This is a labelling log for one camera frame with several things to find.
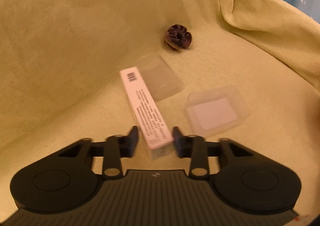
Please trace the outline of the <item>long white pink box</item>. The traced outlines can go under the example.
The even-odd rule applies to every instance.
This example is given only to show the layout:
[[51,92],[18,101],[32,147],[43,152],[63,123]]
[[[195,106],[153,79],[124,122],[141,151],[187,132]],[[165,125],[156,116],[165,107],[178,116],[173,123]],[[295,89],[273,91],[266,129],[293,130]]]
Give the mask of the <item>long white pink box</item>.
[[150,159],[170,154],[173,137],[138,68],[123,69],[120,77]]

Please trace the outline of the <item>dark brown hair scrunchie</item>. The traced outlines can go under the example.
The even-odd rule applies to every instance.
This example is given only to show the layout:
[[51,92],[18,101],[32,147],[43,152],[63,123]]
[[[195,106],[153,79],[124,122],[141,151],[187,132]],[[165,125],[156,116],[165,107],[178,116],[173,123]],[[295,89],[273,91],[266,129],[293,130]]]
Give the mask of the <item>dark brown hair scrunchie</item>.
[[170,26],[164,36],[165,42],[175,50],[190,49],[193,37],[188,29],[180,24]]

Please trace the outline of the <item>clear plastic cup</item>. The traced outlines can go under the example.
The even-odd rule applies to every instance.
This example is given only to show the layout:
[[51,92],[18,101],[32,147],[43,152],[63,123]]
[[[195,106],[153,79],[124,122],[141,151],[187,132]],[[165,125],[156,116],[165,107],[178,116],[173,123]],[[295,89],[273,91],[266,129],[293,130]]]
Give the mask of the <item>clear plastic cup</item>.
[[182,80],[161,56],[143,56],[136,62],[136,67],[155,101],[171,97],[184,89]]

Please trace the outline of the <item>yellow-green blanket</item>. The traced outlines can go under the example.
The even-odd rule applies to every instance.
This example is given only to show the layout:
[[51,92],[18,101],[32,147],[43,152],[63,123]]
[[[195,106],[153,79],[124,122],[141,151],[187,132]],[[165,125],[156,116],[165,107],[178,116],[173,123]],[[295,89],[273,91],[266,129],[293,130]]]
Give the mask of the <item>yellow-green blanket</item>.
[[[185,26],[187,50],[164,40]],[[293,169],[295,209],[319,213],[319,24],[283,0],[1,0],[1,220],[21,168],[136,123],[119,72],[159,55],[184,89],[157,103],[192,134],[189,94],[234,85],[251,111],[221,133]]]

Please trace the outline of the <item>clear rectangular plastic box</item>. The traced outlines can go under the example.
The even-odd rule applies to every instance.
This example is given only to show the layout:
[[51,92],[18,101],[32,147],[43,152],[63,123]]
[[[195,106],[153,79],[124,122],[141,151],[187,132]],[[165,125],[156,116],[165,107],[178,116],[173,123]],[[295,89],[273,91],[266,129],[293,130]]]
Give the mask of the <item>clear rectangular plastic box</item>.
[[185,111],[193,134],[205,138],[241,125],[251,113],[236,86],[191,93]]

